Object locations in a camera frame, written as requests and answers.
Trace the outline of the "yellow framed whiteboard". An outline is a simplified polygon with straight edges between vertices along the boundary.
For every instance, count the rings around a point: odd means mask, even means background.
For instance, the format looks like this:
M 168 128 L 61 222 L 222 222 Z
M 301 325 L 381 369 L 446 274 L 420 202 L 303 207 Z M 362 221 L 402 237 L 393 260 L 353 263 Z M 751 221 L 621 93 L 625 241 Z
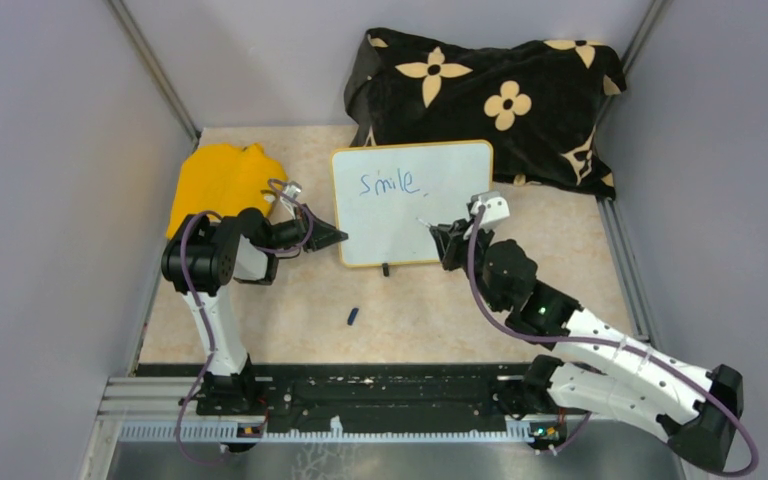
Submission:
M 485 140 L 336 150 L 331 156 L 335 218 L 349 239 L 347 267 L 434 263 L 429 229 L 468 215 L 473 195 L 491 188 L 494 152 Z

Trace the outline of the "blue marker cap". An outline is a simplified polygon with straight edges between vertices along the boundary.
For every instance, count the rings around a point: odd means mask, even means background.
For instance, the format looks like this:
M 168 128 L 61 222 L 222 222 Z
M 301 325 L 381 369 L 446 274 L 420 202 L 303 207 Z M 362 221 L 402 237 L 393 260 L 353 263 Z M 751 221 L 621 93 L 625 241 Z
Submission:
M 354 307 L 354 308 L 353 308 L 353 309 L 350 311 L 350 314 L 349 314 L 349 316 L 348 316 L 348 318 L 347 318 L 347 324 L 348 324 L 349 326 L 352 326 L 352 325 L 355 323 L 355 321 L 356 321 L 356 318 L 357 318 L 357 316 L 358 316 L 358 313 L 359 313 L 359 308 L 358 308 L 358 307 Z

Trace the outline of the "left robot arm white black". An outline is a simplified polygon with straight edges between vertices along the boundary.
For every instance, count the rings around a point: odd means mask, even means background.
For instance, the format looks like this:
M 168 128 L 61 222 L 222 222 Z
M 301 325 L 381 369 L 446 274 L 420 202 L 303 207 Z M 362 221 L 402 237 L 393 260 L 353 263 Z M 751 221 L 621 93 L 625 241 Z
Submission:
M 186 396 L 198 414 L 249 414 L 262 397 L 231 303 L 230 283 L 268 286 L 282 255 L 315 252 L 348 238 L 306 206 L 278 224 L 256 208 L 217 221 L 206 213 L 185 217 L 164 249 L 161 273 L 190 309 L 205 350 L 196 388 Z

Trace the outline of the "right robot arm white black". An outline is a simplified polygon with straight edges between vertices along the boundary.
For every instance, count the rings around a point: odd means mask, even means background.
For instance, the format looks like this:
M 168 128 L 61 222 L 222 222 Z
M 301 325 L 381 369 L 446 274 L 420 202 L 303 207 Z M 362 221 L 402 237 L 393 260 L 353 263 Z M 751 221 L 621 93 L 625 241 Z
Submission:
M 610 417 L 664 442 L 686 462 L 727 475 L 743 412 L 743 378 L 721 364 L 685 363 L 599 319 L 575 298 L 538 280 L 537 263 L 513 240 L 458 220 L 429 229 L 441 264 L 462 270 L 474 299 L 501 332 L 547 349 L 526 374 L 523 398 Z

